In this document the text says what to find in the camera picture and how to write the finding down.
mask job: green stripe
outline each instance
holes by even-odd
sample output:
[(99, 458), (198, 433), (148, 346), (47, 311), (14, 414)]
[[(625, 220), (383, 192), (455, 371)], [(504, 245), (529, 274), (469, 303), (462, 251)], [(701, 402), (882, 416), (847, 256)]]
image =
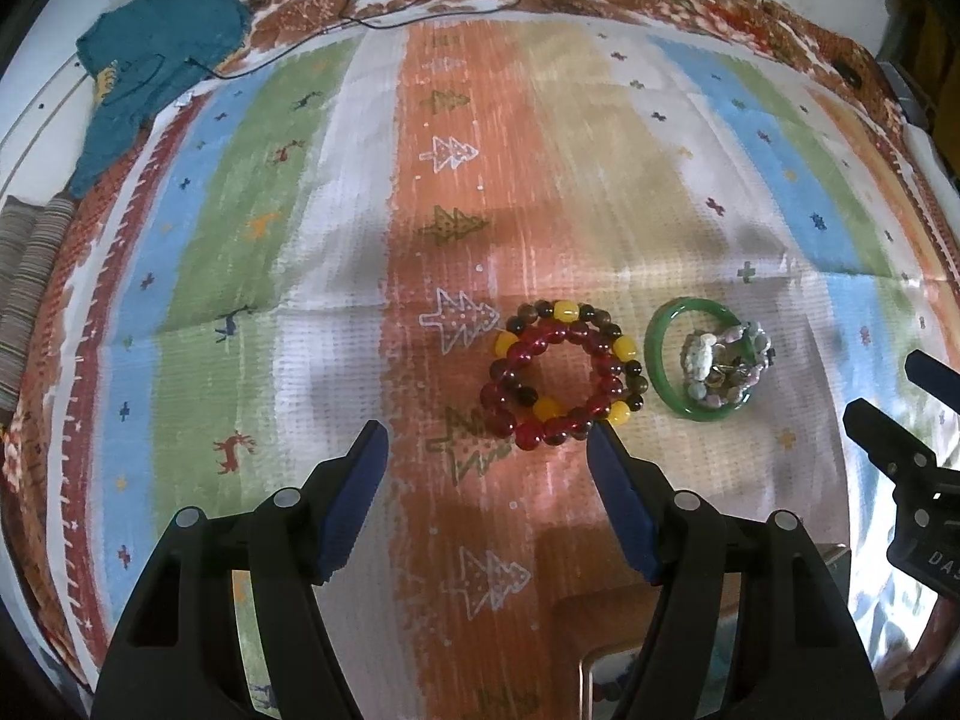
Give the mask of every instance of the green stripe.
[(917, 318), (912, 303), (904, 293), (901, 276), (887, 259), (877, 234), (877, 224), (851, 189), (833, 157), (820, 143), (816, 131), (805, 122), (800, 112), (770, 79), (749, 62), (723, 55), (718, 55), (718, 59), (739, 77), (740, 82), (750, 90), (763, 108), (778, 119), (784, 137), (790, 141), (810, 172), (836, 204), (867, 274), (874, 276), (884, 321), (894, 344), (893, 349), (887, 350), (885, 357), (896, 365), (899, 403), (883, 404), (883, 407), (905, 428), (930, 445), (932, 427), (928, 420), (922, 419), (929, 396), (918, 386), (910, 384), (904, 373), (907, 354), (914, 349), (923, 348)]
[[(279, 484), (292, 464), (275, 439), (272, 357), (280, 301), (290, 274), (277, 257), (320, 180), (304, 171), (323, 141), (332, 99), (357, 41), (323, 47), (284, 62), (257, 92), (208, 186), (194, 237), (179, 264), (167, 319), (155, 337), (160, 361), (154, 381), (155, 526), (186, 504), (210, 517), (246, 511)], [(310, 93), (321, 97), (294, 109)], [(286, 160), (277, 150), (291, 141)], [(275, 214), (256, 240), (248, 223)], [(243, 305), (238, 335), (216, 343), (217, 317)], [(223, 442), (234, 429), (252, 436), (256, 453), (237, 448), (239, 472), (219, 475)]]

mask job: blue stripe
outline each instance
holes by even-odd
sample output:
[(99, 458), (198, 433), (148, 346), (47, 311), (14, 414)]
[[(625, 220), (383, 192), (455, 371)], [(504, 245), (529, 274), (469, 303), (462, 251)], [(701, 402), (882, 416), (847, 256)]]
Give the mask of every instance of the blue stripe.
[[(832, 345), (844, 401), (875, 398), (880, 408), (896, 415), (899, 361), (885, 357), (894, 349), (884, 312), (884, 303), (889, 303), (890, 296), (888, 293), (885, 298), (882, 293), (886, 290), (880, 290), (877, 279), (865, 274), (863, 259), (844, 223), (842, 209), (793, 148), (779, 120), (763, 110), (760, 101), (719, 55), (661, 38), (653, 38), (653, 42), (700, 87), (712, 111), (736, 134), (741, 148), (770, 188), (800, 252), (821, 271), (837, 335), (818, 338), (818, 343)], [(733, 100), (744, 104), (735, 105)], [(797, 124), (788, 122), (787, 126)], [(764, 133), (769, 143), (759, 133)], [(788, 180), (784, 176), (786, 170), (793, 170), (797, 180)], [(819, 215), (826, 229), (818, 229), (812, 215)], [(863, 327), (869, 330), (870, 343), (861, 341)], [(860, 511), (851, 512), (852, 517), (859, 518), (863, 536), (870, 523), (880, 474), (859, 448), (851, 461), (864, 487)]]
[[(152, 337), (165, 322), (179, 261), (206, 201), (208, 183), (256, 92), (272, 68), (238, 79), (218, 90), (200, 111), (158, 190), (150, 228), (136, 244), (128, 283), (116, 303), (112, 328), (104, 339), (107, 383), (99, 402), (94, 457), (99, 461), (103, 514), (103, 561), (112, 630), (133, 586), (157, 544), (154, 522), (152, 384), (160, 360)], [(124, 343), (133, 341), (131, 346)], [(128, 413), (121, 415), (124, 404)], [(120, 490), (117, 480), (126, 488)], [(120, 551), (130, 556), (124, 567)]]

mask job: teal cloth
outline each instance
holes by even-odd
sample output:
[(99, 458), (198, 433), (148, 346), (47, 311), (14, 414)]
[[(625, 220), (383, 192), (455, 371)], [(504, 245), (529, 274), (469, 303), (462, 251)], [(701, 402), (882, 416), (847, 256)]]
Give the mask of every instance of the teal cloth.
[(115, 84), (86, 131), (83, 152), (67, 185), (84, 196), (136, 139), (142, 124), (243, 43), (251, 14), (240, 0), (133, 0), (104, 13), (77, 41), (86, 71), (114, 66)]

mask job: green bangle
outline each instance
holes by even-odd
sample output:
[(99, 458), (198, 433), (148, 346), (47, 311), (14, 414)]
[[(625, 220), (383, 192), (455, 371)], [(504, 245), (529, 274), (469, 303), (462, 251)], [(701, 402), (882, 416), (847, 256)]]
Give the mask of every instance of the green bangle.
[[(664, 370), (664, 338), (667, 328), (673, 320), (688, 311), (703, 311), (710, 314), (723, 322), (724, 327), (740, 324), (740, 320), (730, 309), (713, 300), (707, 300), (707, 298), (677, 298), (671, 300), (665, 306), (656, 310), (653, 318), (650, 319), (650, 324), (647, 325), (647, 334), (643, 339), (643, 359), (647, 364), (647, 375), (650, 377), (650, 383), (666, 405), (687, 419), (693, 419), (697, 422), (715, 422), (727, 418), (737, 409), (745, 406), (747, 401), (750, 400), (750, 391), (744, 394), (739, 403), (728, 403), (718, 409), (708, 409), (697, 403), (685, 390), (683, 394), (678, 394), (673, 389)], [(743, 340), (737, 343), (740, 344), (743, 358), (751, 364), (755, 362), (754, 350), (750, 343)]]

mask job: striped fabric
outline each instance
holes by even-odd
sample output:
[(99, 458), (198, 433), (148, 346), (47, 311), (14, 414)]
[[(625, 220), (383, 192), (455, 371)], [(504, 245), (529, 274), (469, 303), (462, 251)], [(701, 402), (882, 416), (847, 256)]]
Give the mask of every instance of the striped fabric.
[(73, 200), (61, 196), (38, 209), (40, 213), (13, 276), (7, 304), (0, 313), (0, 410), (16, 409), (40, 298), (76, 209)]
[(0, 209), (0, 314), (7, 307), (13, 276), (39, 213), (40, 208), (20, 202), (12, 194), (7, 195), (7, 202)]

